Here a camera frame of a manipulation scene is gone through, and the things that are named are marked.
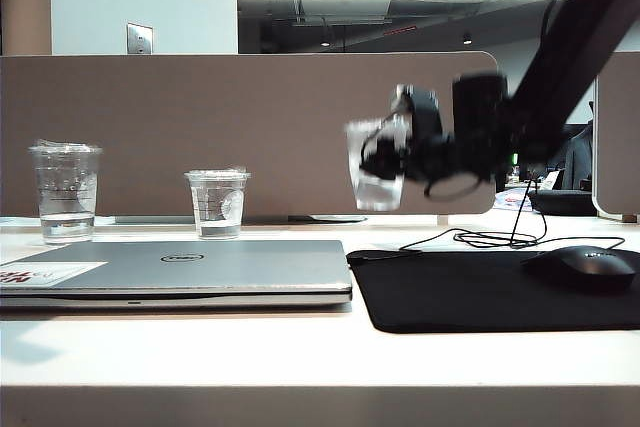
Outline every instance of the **white desk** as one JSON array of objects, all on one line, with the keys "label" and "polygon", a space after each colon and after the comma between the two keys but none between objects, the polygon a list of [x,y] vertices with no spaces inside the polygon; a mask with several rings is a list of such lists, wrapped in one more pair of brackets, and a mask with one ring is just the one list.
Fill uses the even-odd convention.
[{"label": "white desk", "polygon": [[[452,216],[509,230],[514,212]],[[550,236],[640,227],[548,219]],[[541,232],[523,214],[519,231]],[[435,217],[249,226],[244,238],[340,239],[393,248],[442,230]],[[105,226],[96,241],[192,240],[189,226]],[[0,260],[46,250],[39,230],[0,224]],[[545,244],[555,248],[559,244]],[[431,249],[465,247],[451,240]],[[350,308],[3,319],[2,425],[640,425],[640,332],[393,335],[373,328],[357,284]]]}]

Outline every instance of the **cable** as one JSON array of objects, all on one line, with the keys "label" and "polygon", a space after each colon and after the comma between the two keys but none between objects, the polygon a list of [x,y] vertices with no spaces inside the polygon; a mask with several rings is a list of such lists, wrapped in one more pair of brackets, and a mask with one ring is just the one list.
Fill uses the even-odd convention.
[{"label": "cable", "polygon": [[397,111],[394,110],[393,112],[391,112],[384,119],[382,119],[382,121],[380,122],[380,126],[377,127],[376,130],[374,130],[371,134],[369,134],[366,139],[364,139],[364,142],[362,142],[362,149],[360,149],[360,162],[364,163],[364,151],[367,148],[369,142],[371,142],[371,140],[373,140],[382,131],[382,129],[384,129],[385,124],[393,119],[396,115],[399,115]]},{"label": "cable", "polygon": [[480,187],[481,183],[482,183],[482,180],[480,179],[480,177],[476,177],[476,183],[475,184],[470,185],[469,187],[466,187],[466,188],[456,192],[455,194],[435,195],[435,196],[431,195],[431,189],[433,188],[433,186],[435,184],[428,183],[427,186],[424,189],[424,196],[427,199],[433,200],[435,202],[451,202],[452,200],[458,200],[458,199],[464,197],[465,195],[472,194],[473,192],[478,190],[478,187]]},{"label": "cable", "polygon": [[546,244],[548,242],[556,242],[560,240],[616,240],[617,242],[607,249],[614,249],[619,245],[625,242],[623,237],[617,236],[569,236],[569,237],[554,237],[552,239],[544,239],[548,232],[547,219],[542,212],[540,212],[540,217],[542,218],[542,223],[544,225],[544,231],[542,235],[536,237],[532,234],[524,234],[517,232],[518,222],[520,220],[520,214],[522,213],[522,208],[524,207],[524,203],[527,199],[527,193],[529,192],[529,188],[531,187],[531,183],[533,181],[529,180],[527,183],[527,188],[525,189],[524,196],[522,198],[522,202],[520,202],[520,207],[518,208],[518,214],[516,216],[516,220],[513,224],[513,229],[511,232],[494,232],[494,231],[472,231],[468,229],[463,229],[462,227],[454,227],[452,229],[445,230],[444,232],[440,232],[433,237],[429,237],[428,239],[418,240],[416,242],[412,242],[410,244],[403,245],[398,248],[398,253],[402,255],[393,255],[393,256],[385,256],[385,257],[359,257],[350,260],[352,265],[358,265],[364,262],[375,262],[379,260],[394,260],[404,257],[416,257],[419,255],[423,255],[428,253],[429,251],[424,250],[411,250],[411,247],[414,247],[419,244],[424,244],[427,242],[431,242],[439,237],[442,237],[451,232],[457,232],[453,236],[453,240],[456,242],[462,242],[470,247],[474,247],[476,249],[491,249],[496,247],[509,247],[513,250],[524,249],[527,247],[535,247],[540,244]]}]

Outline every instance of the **mouse pad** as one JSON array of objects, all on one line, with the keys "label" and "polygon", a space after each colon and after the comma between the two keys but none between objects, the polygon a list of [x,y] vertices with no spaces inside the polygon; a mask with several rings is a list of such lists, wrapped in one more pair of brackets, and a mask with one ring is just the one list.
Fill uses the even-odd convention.
[{"label": "mouse pad", "polygon": [[[640,254],[616,252],[640,272]],[[576,291],[524,272],[520,261],[537,253],[428,252],[351,269],[373,325],[384,332],[640,329],[640,274],[623,292]],[[397,255],[362,250],[347,261]]]}]

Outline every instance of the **silver laptop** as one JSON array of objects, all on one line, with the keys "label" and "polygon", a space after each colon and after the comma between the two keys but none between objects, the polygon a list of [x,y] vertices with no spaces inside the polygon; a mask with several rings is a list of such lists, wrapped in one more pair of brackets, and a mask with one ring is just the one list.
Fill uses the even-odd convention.
[{"label": "silver laptop", "polygon": [[5,308],[328,305],[351,300],[325,240],[83,242],[0,266]]}]

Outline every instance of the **plastic cup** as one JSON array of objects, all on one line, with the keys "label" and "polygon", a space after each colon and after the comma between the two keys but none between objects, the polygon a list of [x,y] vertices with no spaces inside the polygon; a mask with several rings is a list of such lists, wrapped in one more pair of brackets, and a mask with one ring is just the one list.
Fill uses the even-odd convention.
[{"label": "plastic cup", "polygon": [[239,169],[192,170],[189,180],[196,230],[201,239],[240,235],[244,187],[251,174]]},{"label": "plastic cup", "polygon": [[102,149],[41,141],[29,151],[35,167],[44,241],[66,244],[91,240]]},{"label": "plastic cup", "polygon": [[[382,119],[354,120],[345,125],[349,173],[356,207],[360,210],[388,211],[400,207],[404,175],[399,174],[394,180],[382,180],[360,168],[362,144],[381,125]],[[408,132],[409,124],[402,117],[388,120],[380,132],[367,143],[365,157],[376,151],[376,141],[382,137],[392,138],[396,148],[404,147]]]}]

